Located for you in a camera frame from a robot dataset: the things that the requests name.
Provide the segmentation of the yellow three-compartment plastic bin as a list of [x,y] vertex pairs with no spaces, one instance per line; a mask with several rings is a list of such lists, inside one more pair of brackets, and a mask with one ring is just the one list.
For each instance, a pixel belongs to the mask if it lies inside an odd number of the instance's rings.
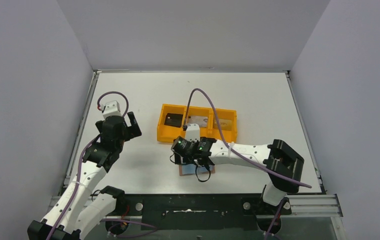
[[[220,139],[219,129],[213,129],[213,122],[215,118],[214,111],[210,107],[197,107],[190,106],[187,108],[185,105],[175,105],[164,103],[161,108],[159,121],[157,124],[157,141],[161,143],[172,143],[178,136],[185,136],[185,130],[183,129],[183,123],[185,121],[185,114],[187,115],[187,124],[189,116],[207,116],[208,126],[207,128],[200,127],[200,135],[202,137]],[[232,120],[232,130],[222,130],[223,136],[227,142],[235,142],[238,136],[237,129],[237,111],[230,109],[216,109],[218,119]],[[164,125],[165,117],[167,113],[183,114],[182,127],[172,127]]]

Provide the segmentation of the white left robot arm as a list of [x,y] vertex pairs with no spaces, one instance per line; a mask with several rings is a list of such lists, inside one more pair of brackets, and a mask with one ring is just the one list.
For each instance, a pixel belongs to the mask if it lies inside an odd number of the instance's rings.
[[99,134],[83,149],[77,173],[55,206],[27,228],[31,240],[79,240],[84,236],[84,221],[79,219],[83,207],[97,184],[119,159],[124,143],[142,135],[132,111],[127,113],[130,125],[118,114],[104,115],[96,122]]

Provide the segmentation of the tan leather card holder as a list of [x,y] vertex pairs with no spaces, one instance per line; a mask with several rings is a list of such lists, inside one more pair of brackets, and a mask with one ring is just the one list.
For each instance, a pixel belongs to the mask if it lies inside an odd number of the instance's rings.
[[180,176],[190,176],[195,174],[209,174],[209,171],[205,167],[198,167],[196,169],[195,165],[189,164],[189,165],[180,165],[178,167],[179,175]]

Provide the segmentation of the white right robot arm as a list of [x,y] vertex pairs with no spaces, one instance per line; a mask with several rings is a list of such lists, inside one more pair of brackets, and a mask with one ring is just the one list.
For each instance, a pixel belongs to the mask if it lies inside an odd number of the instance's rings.
[[266,184],[259,199],[260,209],[273,213],[287,194],[296,194],[300,187],[305,160],[285,141],[274,139],[271,144],[244,145],[220,139],[201,137],[199,140],[176,138],[171,146],[176,165],[194,165],[209,170],[216,165],[257,168],[266,172]]

